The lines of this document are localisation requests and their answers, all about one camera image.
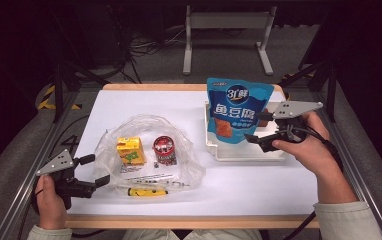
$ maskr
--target person's left hand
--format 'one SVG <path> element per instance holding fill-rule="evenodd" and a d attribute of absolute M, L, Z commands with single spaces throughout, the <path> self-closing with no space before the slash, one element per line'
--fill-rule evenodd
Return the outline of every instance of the person's left hand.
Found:
<path fill-rule="evenodd" d="M 66 208 L 63 200 L 56 194 L 53 178 L 41 176 L 35 189 L 35 194 L 37 193 L 39 227 L 46 230 L 66 228 Z"/>

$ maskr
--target silver metal bracket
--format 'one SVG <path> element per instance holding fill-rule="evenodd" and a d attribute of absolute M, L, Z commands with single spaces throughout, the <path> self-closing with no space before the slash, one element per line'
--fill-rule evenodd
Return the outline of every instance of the silver metal bracket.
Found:
<path fill-rule="evenodd" d="M 302 115 L 303 113 L 322 108 L 321 102 L 283 101 L 272 115 L 273 119 L 288 119 Z"/>
<path fill-rule="evenodd" d="M 36 176 L 41 176 L 44 174 L 49 174 L 53 172 L 57 172 L 60 170 L 64 170 L 67 168 L 74 167 L 72 157 L 70 156 L 69 151 L 65 149 L 61 153 L 59 153 L 57 156 L 55 156 L 53 159 L 51 159 L 47 164 L 45 164 L 44 167 L 39 169 L 36 172 Z"/>

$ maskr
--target sleeve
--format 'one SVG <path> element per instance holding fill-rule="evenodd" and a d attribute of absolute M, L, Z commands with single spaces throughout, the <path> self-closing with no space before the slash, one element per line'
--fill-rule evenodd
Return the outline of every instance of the sleeve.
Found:
<path fill-rule="evenodd" d="M 365 202 L 314 205 L 325 240 L 378 240 L 381 230 Z"/>
<path fill-rule="evenodd" d="M 28 240 L 70 240 L 72 229 L 45 230 L 38 226 L 33 226 L 29 232 Z"/>

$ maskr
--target yellow package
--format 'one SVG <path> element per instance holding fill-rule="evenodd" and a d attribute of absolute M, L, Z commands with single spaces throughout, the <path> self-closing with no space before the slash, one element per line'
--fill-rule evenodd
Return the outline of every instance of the yellow package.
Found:
<path fill-rule="evenodd" d="M 144 165 L 144 151 L 139 137 L 118 138 L 117 152 L 126 166 Z"/>

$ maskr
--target can lid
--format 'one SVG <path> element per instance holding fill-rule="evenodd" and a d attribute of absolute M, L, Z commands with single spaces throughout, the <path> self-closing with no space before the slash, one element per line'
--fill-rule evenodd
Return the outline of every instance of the can lid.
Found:
<path fill-rule="evenodd" d="M 161 136 L 154 141 L 153 149 L 159 155 L 169 155 L 175 150 L 175 145 L 172 138 Z"/>

